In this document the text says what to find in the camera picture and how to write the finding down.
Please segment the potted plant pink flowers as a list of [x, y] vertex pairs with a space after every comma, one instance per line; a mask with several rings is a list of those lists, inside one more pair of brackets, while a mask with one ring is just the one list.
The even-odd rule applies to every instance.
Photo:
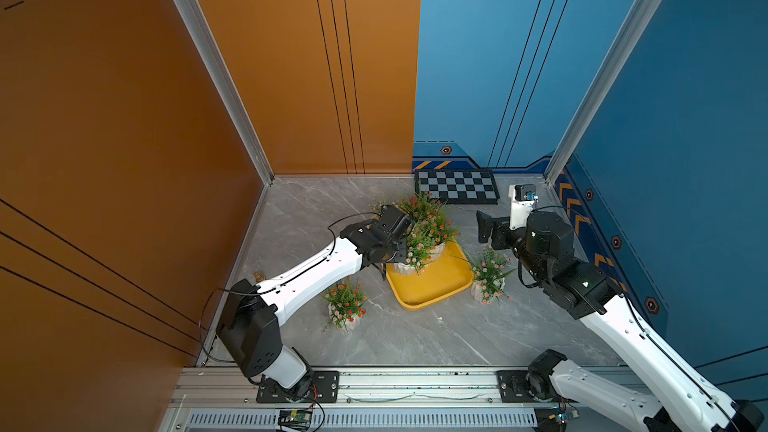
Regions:
[[512, 269], [507, 255], [487, 245], [469, 264], [473, 274], [470, 294], [477, 302], [490, 305], [500, 300], [509, 300], [505, 284]]

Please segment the yellow plastic tray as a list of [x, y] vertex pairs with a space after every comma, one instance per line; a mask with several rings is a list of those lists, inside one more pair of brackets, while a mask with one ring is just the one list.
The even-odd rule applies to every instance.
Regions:
[[467, 290], [473, 273], [461, 247], [456, 242], [446, 244], [440, 258], [421, 274], [402, 275], [394, 264], [387, 265], [387, 281], [397, 301], [409, 311], [416, 311]]

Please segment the potted plant orange flowers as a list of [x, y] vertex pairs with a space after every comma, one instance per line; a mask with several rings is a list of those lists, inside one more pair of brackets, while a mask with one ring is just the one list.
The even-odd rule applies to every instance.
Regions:
[[406, 257], [393, 264], [393, 270], [404, 276], [421, 274], [442, 255], [446, 243], [453, 238], [450, 220], [431, 217], [416, 223], [407, 237]]

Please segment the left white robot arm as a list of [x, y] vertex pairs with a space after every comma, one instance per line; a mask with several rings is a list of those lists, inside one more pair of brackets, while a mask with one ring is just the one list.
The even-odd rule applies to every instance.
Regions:
[[243, 279], [230, 288], [215, 326], [234, 363], [247, 379], [275, 382], [291, 399], [306, 396], [313, 370], [286, 347], [281, 327], [307, 302], [341, 280], [371, 266], [403, 263], [413, 220], [396, 206], [332, 232], [332, 241], [314, 256], [271, 279]]

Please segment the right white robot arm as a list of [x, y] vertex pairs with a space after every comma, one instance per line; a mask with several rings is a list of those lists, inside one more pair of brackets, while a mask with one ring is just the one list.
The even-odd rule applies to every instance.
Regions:
[[570, 399], [631, 431], [756, 431], [760, 408], [733, 399], [686, 362], [635, 309], [621, 287], [576, 257], [574, 231], [555, 213], [533, 210], [520, 227], [476, 215], [478, 240], [511, 250], [532, 287], [600, 337], [648, 388], [641, 394], [548, 349], [528, 367], [530, 394]]

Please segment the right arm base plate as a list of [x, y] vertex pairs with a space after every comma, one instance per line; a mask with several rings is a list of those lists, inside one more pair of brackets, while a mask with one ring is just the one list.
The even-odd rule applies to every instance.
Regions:
[[503, 403], [532, 403], [536, 401], [528, 370], [503, 369], [496, 372], [496, 378]]

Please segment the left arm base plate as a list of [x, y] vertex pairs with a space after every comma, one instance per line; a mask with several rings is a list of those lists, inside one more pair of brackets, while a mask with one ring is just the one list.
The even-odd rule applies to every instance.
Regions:
[[257, 389], [260, 404], [335, 403], [340, 374], [336, 370], [310, 370], [291, 388], [282, 387], [272, 378], [264, 378]]

